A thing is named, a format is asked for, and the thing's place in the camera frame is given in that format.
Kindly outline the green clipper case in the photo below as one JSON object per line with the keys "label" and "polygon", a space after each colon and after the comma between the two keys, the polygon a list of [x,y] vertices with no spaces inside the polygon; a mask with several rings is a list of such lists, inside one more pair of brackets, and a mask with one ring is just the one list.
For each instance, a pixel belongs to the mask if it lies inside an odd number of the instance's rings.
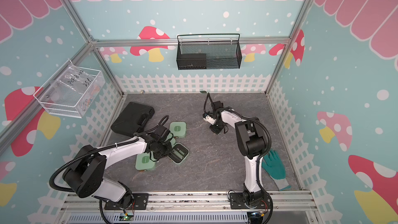
{"label": "green clipper case", "polygon": [[168,158],[175,164],[181,164],[189,155],[189,149],[182,143],[176,142],[174,138],[171,139],[172,151],[168,154]]}
{"label": "green clipper case", "polygon": [[136,156],[135,169],[138,171],[154,170],[156,163],[150,159],[149,153],[141,153]]}
{"label": "green clipper case", "polygon": [[174,137],[185,138],[187,134],[187,124],[185,122],[171,122],[170,131]]}

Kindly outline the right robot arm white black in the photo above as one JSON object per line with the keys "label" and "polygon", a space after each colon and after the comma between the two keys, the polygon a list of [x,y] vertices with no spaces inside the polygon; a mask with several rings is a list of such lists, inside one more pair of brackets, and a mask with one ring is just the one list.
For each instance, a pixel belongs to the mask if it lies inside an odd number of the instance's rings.
{"label": "right robot arm white black", "polygon": [[271,149],[272,139],[269,131],[257,117],[246,117],[221,101],[210,101],[211,111],[204,103],[203,119],[210,123],[215,133],[227,132],[234,128],[237,146],[245,160],[245,181],[242,197],[248,208],[265,207],[271,210],[271,197],[264,189],[261,176],[261,160]]}

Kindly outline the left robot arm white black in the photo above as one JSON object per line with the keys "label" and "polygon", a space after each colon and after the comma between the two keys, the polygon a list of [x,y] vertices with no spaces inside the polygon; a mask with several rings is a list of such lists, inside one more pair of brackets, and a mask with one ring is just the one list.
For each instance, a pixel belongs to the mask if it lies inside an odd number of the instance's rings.
{"label": "left robot arm white black", "polygon": [[127,207],[134,203],[131,190],[121,182],[105,178],[105,170],[142,153],[149,153],[156,160],[164,158],[172,151],[171,139],[170,130],[159,125],[152,132],[140,133],[123,142],[99,148],[86,145],[50,176],[49,185],[58,191],[74,192],[80,198],[92,196]]}

